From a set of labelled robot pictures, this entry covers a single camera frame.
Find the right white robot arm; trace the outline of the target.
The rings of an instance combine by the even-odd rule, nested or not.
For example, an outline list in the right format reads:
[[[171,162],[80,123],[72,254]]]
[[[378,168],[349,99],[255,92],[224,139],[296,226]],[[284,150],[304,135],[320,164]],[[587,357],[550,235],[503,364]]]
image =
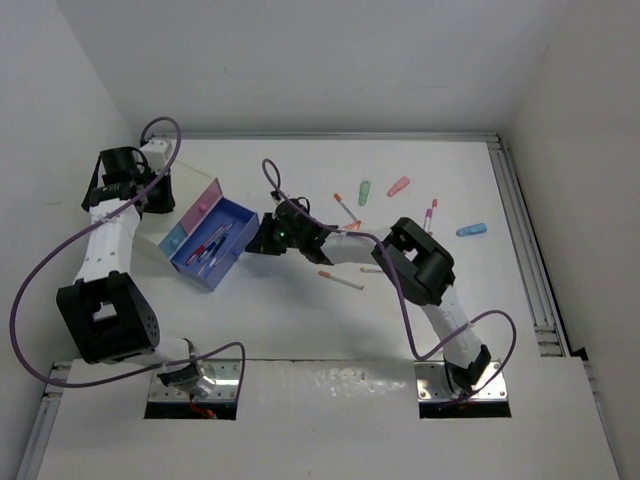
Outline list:
[[[381,234],[339,229],[313,219],[297,200],[263,215],[248,253],[280,256],[295,249],[316,265],[377,265],[402,295],[421,308],[443,343],[449,381],[469,395],[489,366],[488,347],[471,330],[454,287],[454,260],[413,220],[402,217]]]

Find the purple-blue drawer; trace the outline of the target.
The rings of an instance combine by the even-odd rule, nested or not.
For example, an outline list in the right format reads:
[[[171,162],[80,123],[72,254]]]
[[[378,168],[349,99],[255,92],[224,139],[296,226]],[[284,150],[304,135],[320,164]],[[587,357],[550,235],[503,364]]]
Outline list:
[[[245,251],[259,228],[257,213],[221,197],[195,230],[168,241],[177,249],[169,255],[173,267],[183,276],[214,291]]]

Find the pink drawer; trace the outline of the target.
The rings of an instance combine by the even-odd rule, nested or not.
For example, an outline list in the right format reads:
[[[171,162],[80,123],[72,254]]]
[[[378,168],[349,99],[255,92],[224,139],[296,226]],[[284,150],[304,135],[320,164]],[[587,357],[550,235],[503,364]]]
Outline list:
[[[222,197],[219,180],[215,178],[180,219],[187,235],[192,234]]]

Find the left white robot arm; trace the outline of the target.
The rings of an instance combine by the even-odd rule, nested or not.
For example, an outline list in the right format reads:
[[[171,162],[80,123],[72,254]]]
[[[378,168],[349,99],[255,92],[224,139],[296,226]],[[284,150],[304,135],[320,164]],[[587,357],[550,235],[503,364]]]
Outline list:
[[[88,364],[163,365],[168,387],[203,396],[204,367],[186,338],[162,333],[157,317],[130,275],[133,241],[145,214],[175,207],[171,175],[174,148],[167,141],[103,150],[81,203],[93,231],[73,283],[56,304]]]

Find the red gel pen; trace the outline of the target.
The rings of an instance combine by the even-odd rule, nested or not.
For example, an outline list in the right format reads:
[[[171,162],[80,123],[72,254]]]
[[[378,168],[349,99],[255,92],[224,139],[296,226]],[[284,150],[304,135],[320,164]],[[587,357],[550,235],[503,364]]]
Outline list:
[[[200,245],[186,260],[185,264],[190,265],[195,259],[197,259],[204,251],[206,247]]]

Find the dark blue pen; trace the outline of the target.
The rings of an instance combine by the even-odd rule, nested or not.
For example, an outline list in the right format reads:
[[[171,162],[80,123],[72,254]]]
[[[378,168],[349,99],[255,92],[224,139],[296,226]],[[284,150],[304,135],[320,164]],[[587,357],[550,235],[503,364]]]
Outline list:
[[[217,241],[213,241],[212,243],[210,243],[205,247],[202,253],[197,257],[198,262],[202,261],[206,255],[210,254],[211,250],[215,247],[216,243]]]

